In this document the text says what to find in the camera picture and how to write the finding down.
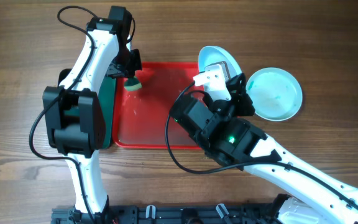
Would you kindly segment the green yellow sponge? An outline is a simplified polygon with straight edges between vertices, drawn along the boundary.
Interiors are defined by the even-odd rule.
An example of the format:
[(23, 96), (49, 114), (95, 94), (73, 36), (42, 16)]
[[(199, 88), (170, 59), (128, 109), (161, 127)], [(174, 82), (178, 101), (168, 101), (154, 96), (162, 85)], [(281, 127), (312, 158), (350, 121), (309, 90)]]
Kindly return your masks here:
[(124, 88), (127, 91), (136, 91), (142, 88), (142, 84), (136, 77), (128, 78), (124, 82)]

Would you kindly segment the white plate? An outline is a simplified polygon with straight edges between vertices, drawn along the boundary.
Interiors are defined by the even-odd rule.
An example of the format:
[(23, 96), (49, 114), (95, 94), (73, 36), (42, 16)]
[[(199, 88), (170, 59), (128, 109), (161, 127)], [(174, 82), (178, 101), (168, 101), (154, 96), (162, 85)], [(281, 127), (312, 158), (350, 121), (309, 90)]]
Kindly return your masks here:
[(268, 121), (285, 121), (294, 117), (303, 104), (303, 91), (289, 72), (275, 67), (256, 71), (247, 81), (246, 90), (255, 114)]
[(225, 62), (230, 78), (240, 75), (242, 70), (235, 58), (225, 49), (218, 46), (205, 46), (198, 54), (198, 70), (204, 72), (211, 64)]

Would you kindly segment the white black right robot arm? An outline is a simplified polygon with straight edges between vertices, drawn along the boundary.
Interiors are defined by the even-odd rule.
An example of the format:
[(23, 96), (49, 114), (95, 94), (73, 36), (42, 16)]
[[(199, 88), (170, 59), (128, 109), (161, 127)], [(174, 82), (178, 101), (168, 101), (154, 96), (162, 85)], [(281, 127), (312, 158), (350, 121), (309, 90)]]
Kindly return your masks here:
[(224, 170), (236, 167), (281, 187), (331, 223), (358, 223), (357, 188), (297, 158), (244, 120), (255, 113), (244, 74), (227, 78), (203, 72), (193, 80), (204, 87), (204, 102), (212, 112), (197, 139), (207, 156)]

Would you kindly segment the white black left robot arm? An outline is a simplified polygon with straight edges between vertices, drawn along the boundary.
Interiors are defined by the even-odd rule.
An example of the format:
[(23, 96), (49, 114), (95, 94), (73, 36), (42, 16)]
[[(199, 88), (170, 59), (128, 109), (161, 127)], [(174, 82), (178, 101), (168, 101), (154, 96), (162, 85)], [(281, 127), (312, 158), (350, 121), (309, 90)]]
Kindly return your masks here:
[(140, 53), (130, 47), (135, 20), (94, 17), (83, 29), (86, 39), (73, 68), (62, 70), (57, 86), (48, 86), (42, 100), (48, 141), (58, 160), (70, 168), (76, 202), (66, 222), (110, 223), (109, 197), (101, 180), (99, 151), (108, 127), (99, 100), (106, 78), (124, 78), (129, 91), (142, 87)]

